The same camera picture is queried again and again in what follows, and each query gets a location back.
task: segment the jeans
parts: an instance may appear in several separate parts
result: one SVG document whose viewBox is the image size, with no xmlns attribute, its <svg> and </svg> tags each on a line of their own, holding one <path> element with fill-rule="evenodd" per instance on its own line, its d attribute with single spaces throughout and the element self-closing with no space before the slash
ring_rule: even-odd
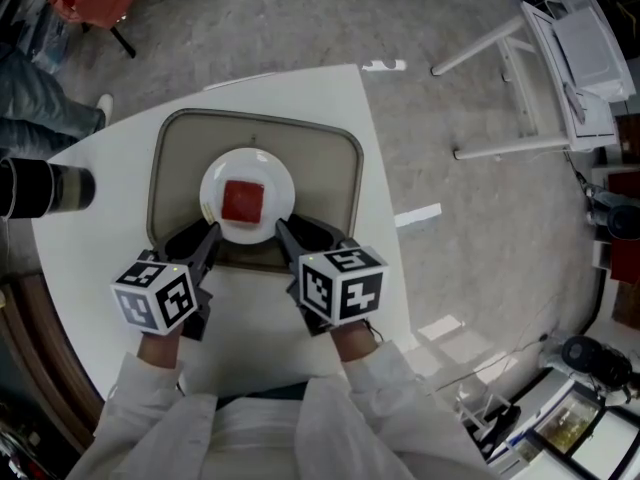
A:
<svg viewBox="0 0 640 480">
<path fill-rule="evenodd" d="M 68 99 L 56 79 L 15 50 L 0 60 L 0 150 L 47 159 L 104 128 L 102 110 Z"/>
<path fill-rule="evenodd" d="M 615 208 L 616 206 L 637 206 L 640 208 L 640 199 L 634 199 L 632 197 L 623 196 L 621 194 L 614 194 L 609 192 L 602 187 L 598 187 L 597 185 L 592 185 L 591 183 L 586 184 L 585 188 L 591 189 L 591 200 L 597 203 L 600 203 L 602 206 L 606 206 L 606 210 L 601 210 L 599 208 L 594 208 L 592 210 L 593 222 L 598 226 L 606 226 L 607 225 L 607 217 L 609 216 L 609 209 Z"/>
</svg>

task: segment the gray floor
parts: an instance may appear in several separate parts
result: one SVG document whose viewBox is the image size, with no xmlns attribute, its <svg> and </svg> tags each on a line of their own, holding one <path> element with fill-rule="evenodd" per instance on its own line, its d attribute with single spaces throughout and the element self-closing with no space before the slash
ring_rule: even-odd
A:
<svg viewBox="0 0 640 480">
<path fill-rule="evenodd" d="M 363 80 L 395 211 L 442 204 L 440 217 L 400 232 L 422 345 L 409 358 L 441 386 L 553 327 L 577 329 L 592 309 L 593 232 L 564 156 L 458 162 L 451 155 L 454 145 L 517 134 L 497 51 L 438 78 L 429 73 L 516 12 L 515 0 L 137 0 L 118 27 L 137 48 L 135 60 L 93 29 L 74 36 L 59 77 L 83 102 L 111 92 L 114 117 L 123 119 L 215 82 L 405 60 L 405 72 L 363 73 Z M 576 161 L 588 167 L 592 156 Z M 14 268 L 31 268 L 28 228 L 14 224 L 12 235 Z M 514 393 L 535 373 L 537 351 L 514 353 L 463 391 L 491 383 Z"/>
</svg>

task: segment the chair leg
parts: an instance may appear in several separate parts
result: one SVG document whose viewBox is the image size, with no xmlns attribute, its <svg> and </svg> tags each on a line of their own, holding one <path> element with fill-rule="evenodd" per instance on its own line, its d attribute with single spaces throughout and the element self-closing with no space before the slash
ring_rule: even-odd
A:
<svg viewBox="0 0 640 480">
<path fill-rule="evenodd" d="M 127 50 L 127 53 L 131 56 L 131 58 L 134 59 L 136 56 L 136 51 L 131 47 L 129 43 L 124 40 L 124 37 L 120 35 L 120 32 L 118 32 L 116 27 L 111 27 L 110 31 L 113 34 L 113 37 L 115 37 L 122 45 L 122 47 Z"/>
</svg>

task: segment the red food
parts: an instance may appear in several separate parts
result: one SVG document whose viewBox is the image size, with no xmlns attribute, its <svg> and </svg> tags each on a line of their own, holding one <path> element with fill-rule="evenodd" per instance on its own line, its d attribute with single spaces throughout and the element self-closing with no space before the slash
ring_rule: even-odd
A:
<svg viewBox="0 0 640 480">
<path fill-rule="evenodd" d="M 258 224 L 262 215 L 264 185 L 229 180 L 224 186 L 222 218 Z"/>
</svg>

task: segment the beige tray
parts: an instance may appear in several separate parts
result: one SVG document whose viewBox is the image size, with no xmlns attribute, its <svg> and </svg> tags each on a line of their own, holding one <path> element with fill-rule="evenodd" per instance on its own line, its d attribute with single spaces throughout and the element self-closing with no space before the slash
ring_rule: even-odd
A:
<svg viewBox="0 0 640 480">
<path fill-rule="evenodd" d="M 156 145 L 147 234 L 156 238 L 202 217 L 204 173 L 220 155 L 256 147 L 287 167 L 296 188 L 294 212 L 315 217 L 351 236 L 362 174 L 362 148 L 344 130 L 277 117 L 184 109 L 167 118 Z M 257 245 L 224 242 L 216 264 L 286 272 L 275 239 Z"/>
</svg>

